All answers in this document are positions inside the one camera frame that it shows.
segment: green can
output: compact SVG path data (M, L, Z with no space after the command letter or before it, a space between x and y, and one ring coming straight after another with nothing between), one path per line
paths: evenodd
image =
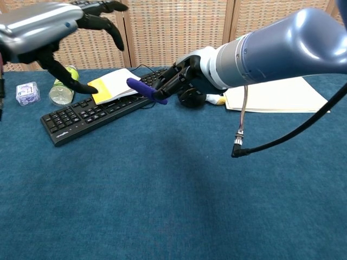
M70 72L74 80L79 80L80 76L74 66L68 66L66 69ZM66 87L60 80L56 79L50 89L49 99L53 104L63 107L71 104L74 99L74 94L72 89Z

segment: purple marker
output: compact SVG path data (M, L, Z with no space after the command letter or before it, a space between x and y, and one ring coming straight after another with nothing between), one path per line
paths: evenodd
M166 105L168 103L167 99L157 100L157 99L153 98L153 94L157 91L154 88L151 88L150 86L146 85L145 83L143 83L141 81L138 81L138 80L133 79L133 78L129 78L126 80L126 83L128 84L128 86L130 88L136 90L138 93L146 96L148 99L150 99L154 102L158 102L162 105Z

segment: yellow notebook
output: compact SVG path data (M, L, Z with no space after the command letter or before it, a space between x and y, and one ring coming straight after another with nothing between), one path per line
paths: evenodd
M129 78L140 80L129 70L119 69L89 82L89 86L98 90L97 94L92 94L95 104L99 105L123 96L136 94L137 91L131 89L126 83Z

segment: beige wall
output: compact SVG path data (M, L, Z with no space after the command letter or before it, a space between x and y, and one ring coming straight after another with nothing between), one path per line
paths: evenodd
M1 12L37 2L64 0L0 0ZM61 41L55 58L78 69L169 66L178 57L205 46L218 47L305 7L321 8L338 21L334 0L121 0L125 13L109 18L121 31L120 52L104 31L78 30ZM5 71L40 70L37 63L7 64Z

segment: black keyboard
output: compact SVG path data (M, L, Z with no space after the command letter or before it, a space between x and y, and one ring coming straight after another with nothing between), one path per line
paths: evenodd
M165 70L145 74L141 81L151 86ZM89 97L46 114L40 121L54 146L58 147L150 103L152 101L145 96L133 94L97 106Z

